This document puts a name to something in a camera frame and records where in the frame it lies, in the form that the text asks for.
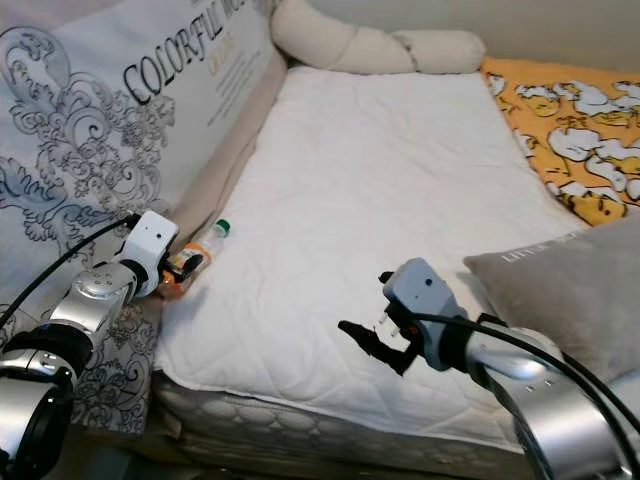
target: gray pillow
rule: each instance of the gray pillow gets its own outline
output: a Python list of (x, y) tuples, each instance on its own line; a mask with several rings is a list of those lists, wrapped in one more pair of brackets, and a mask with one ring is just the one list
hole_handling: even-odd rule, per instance
[(640, 216), (464, 263), (510, 326), (540, 331), (603, 380), (640, 368)]

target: yellow bedsheet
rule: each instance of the yellow bedsheet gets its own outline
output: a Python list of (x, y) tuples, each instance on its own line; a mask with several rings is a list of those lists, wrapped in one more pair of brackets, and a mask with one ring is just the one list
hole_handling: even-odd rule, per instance
[(482, 71), (558, 200), (591, 225), (640, 207), (640, 73), (494, 58)]

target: green bottle cap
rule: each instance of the green bottle cap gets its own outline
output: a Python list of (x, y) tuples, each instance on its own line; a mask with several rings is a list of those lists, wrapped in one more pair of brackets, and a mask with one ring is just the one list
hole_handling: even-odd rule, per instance
[(224, 236), (229, 235), (229, 230), (231, 230), (231, 224), (227, 222), (224, 218), (221, 218), (216, 222), (216, 225), (220, 227), (224, 231)]

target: bolster pillow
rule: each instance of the bolster pillow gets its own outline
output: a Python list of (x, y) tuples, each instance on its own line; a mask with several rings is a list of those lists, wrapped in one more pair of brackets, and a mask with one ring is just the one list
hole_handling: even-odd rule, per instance
[(485, 54), (470, 32), (413, 30), (386, 33), (330, 18), (307, 0), (283, 0), (271, 31), (283, 51), (312, 67), (349, 73), (470, 73)]

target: black cable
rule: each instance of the black cable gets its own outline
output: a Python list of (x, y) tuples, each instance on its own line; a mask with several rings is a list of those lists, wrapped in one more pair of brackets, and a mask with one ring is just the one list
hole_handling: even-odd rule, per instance
[[(594, 403), (594, 405), (598, 408), (598, 410), (600, 410), (600, 413), (602, 414), (605, 421), (609, 425), (609, 428), (611, 428), (611, 432), (616, 438), (620, 446), (620, 449), (622, 450), (627, 460), (627, 463), (631, 470), (633, 478), (640, 478), (640, 463), (638, 462), (638, 459), (636, 457), (635, 450), (633, 449), (633, 447), (631, 446), (631, 443), (629, 442), (629, 439), (627, 438), (627, 434), (625, 433), (622, 426), (620, 425), (620, 422), (618, 422), (618, 419), (616, 418), (616, 416), (611, 412), (607, 404), (602, 400), (602, 397), (598, 395), (598, 392), (596, 392), (593, 386), (591, 386), (591, 384), (585, 379), (586, 376), (583, 377), (579, 375), (576, 372), (576, 370), (574, 370), (572, 367), (570, 367), (566, 363), (562, 362), (561, 360), (558, 360), (557, 358), (545, 352), (544, 350), (541, 350), (523, 340), (520, 340), (517, 337), (501, 332), (499, 330), (494, 330), (492, 328), (478, 325), (477, 323), (471, 322), (469, 320), (463, 320), (461, 318), (441, 317), (438, 315), (428, 315), (428, 314), (421, 314), (421, 313), (409, 313), (408, 318), (410, 318), (411, 320), (422, 320), (422, 321), (428, 321), (428, 322), (434, 322), (434, 323), (444, 323), (446, 325), (459, 326), (459, 327), (474, 330), (478, 333), (484, 333), (485, 335), (497, 338), (511, 345), (514, 345), (518, 348), (521, 348), (522, 350), (525, 350), (531, 353), (532, 355), (535, 355), (536, 357), (540, 358), (541, 360), (548, 363), (552, 367), (558, 369), (560, 372), (564, 373), (567, 377), (572, 379), (580, 387), (580, 389), (585, 393), (585, 395), (589, 397), (589, 399)], [(631, 412), (629, 412), (629, 414), (635, 420), (634, 422), (634, 428), (635, 428), (635, 425), (637, 425), (638, 422)]]
[(633, 412), (631, 412), (631, 410), (629, 410), (629, 407), (627, 407), (602, 380), (600, 380), (596, 375), (594, 375), (591, 372), (591, 370), (589, 370), (587, 367), (582, 365), (579, 361), (577, 361), (568, 353), (562, 352), (562, 355), (564, 356), (564, 359), (567, 362), (567, 365), (569, 365), (571, 368), (576, 370), (580, 375), (585, 377), (598, 390), (600, 390), (600, 392), (602, 392), (602, 394), (607, 398), (607, 400), (609, 400), (613, 404), (613, 406), (616, 407), (616, 409), (620, 411), (622, 415), (624, 415), (624, 418), (631, 424), (633, 429), (636, 432), (640, 433), (640, 421), (638, 421), (638, 418), (633, 414)]
[(94, 241), (96, 238), (104, 235), (107, 232), (110, 232), (111, 230), (119, 227), (120, 225), (124, 225), (127, 224), (130, 228), (132, 225), (135, 225), (137, 223), (137, 221), (140, 219), (139, 215), (128, 215), (125, 218), (118, 220), (117, 222), (113, 222), (110, 225), (107, 225), (104, 228), (101, 228), (100, 230), (98, 230), (95, 233), (92, 233), (91, 235), (89, 235), (87, 238), (84, 238), (82, 240), (80, 240), (80, 242), (78, 242), (77, 245), (75, 245), (74, 247), (72, 247), (71, 249), (67, 250), (66, 253), (64, 253), (58, 260), (56, 260), (55, 262), (53, 262), (51, 265), (49, 265), (40, 275), (38, 275), (38, 277), (31, 282), (29, 285), (27, 285), (27, 287), (20, 293), (20, 295), (18, 295), (16, 297), (16, 299), (11, 303), (11, 305), (9, 305), (9, 308), (7, 308), (4, 313), (2, 314), (2, 316), (0, 317), (0, 328), (4, 327), (6, 325), (6, 323), (9, 321), (9, 319), (11, 318), (11, 315), (13, 315), (13, 313), (18, 309), (18, 307), (20, 307), (20, 305), (22, 304), (22, 302), (25, 301), (25, 299), (31, 295), (31, 293), (38, 288), (38, 286), (46, 280), (46, 278), (51, 275), (58, 267), (60, 267), (60, 265), (62, 265), (64, 262), (66, 262), (67, 260), (69, 260), (72, 256), (74, 256), (76, 253), (78, 253), (80, 251), (80, 249), (82, 249), (83, 247), (85, 247), (87, 244), (91, 243), (92, 241)]

